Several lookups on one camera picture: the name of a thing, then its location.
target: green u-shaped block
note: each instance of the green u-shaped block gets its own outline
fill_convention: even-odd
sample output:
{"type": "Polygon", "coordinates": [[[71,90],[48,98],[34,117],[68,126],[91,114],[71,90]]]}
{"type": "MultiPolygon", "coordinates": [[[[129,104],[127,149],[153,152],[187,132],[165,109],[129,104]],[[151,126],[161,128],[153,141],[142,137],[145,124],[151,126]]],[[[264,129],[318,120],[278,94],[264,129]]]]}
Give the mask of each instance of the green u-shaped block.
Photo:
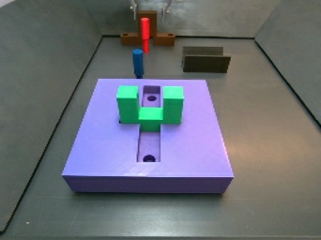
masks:
{"type": "Polygon", "coordinates": [[[182,86],[163,87],[163,108],[141,107],[138,86],[119,86],[117,93],[122,124],[141,124],[141,131],[161,131],[161,124],[181,124],[185,102],[182,86]]]}

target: wooden block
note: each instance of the wooden block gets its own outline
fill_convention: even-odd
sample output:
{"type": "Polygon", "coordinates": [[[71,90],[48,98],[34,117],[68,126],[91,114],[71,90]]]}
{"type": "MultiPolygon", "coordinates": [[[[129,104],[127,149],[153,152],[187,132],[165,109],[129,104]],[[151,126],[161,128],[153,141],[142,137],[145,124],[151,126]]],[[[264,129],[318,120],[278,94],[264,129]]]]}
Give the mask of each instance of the wooden block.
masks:
{"type": "Polygon", "coordinates": [[[141,37],[141,19],[142,18],[150,19],[150,36],[155,37],[155,35],[157,35],[157,10],[141,10],[137,12],[139,37],[141,37]]]}
{"type": "Polygon", "coordinates": [[[123,45],[138,46],[142,44],[142,39],[138,36],[138,33],[123,33],[121,35],[121,42],[123,45]]]}
{"type": "Polygon", "coordinates": [[[153,39],[153,44],[159,46],[174,46],[175,44],[175,34],[173,33],[157,33],[153,39]]]}

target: table surface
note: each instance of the table surface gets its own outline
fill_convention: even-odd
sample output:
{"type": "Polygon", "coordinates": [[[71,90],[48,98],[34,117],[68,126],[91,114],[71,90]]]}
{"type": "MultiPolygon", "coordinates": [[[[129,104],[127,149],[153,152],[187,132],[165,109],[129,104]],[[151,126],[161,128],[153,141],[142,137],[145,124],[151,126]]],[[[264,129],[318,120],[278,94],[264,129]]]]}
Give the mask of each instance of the table surface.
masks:
{"type": "Polygon", "coordinates": [[[145,55],[146,78],[207,80],[234,171],[228,192],[71,192],[60,174],[94,86],[134,78],[131,50],[103,39],[3,236],[321,236],[320,127],[250,39],[178,38],[145,55]],[[225,47],[228,74],[185,73],[183,46],[225,47]]]}

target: gray wall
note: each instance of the gray wall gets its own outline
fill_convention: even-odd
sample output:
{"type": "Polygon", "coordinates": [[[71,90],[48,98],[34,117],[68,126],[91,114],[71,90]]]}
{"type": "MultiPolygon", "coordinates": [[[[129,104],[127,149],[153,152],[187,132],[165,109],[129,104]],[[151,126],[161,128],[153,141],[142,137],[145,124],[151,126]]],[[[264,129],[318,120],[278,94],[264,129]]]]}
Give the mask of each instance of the gray wall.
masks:
{"type": "Polygon", "coordinates": [[[256,41],[321,123],[321,1],[282,0],[256,41]]]}
{"type": "Polygon", "coordinates": [[[0,36],[1,232],[100,33],[82,1],[16,0],[0,8],[0,36]]]}
{"type": "MultiPolygon", "coordinates": [[[[135,32],[129,0],[83,0],[103,35],[135,32]]],[[[137,0],[139,9],[158,10],[165,0],[137,0]]],[[[178,36],[254,38],[280,0],[173,0],[159,32],[178,36]]]]}

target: purple base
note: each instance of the purple base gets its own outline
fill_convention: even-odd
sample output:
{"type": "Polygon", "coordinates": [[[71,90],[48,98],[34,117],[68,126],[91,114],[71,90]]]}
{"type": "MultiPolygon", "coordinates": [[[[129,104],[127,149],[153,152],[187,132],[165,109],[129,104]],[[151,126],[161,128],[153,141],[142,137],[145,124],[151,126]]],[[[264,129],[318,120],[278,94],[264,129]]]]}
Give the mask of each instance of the purple base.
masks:
{"type": "Polygon", "coordinates": [[[63,177],[79,192],[224,193],[233,171],[206,81],[99,80],[63,177]],[[139,125],[119,124],[119,85],[138,85],[139,97],[145,85],[185,88],[182,125],[161,127],[161,162],[137,161],[139,125]]]}

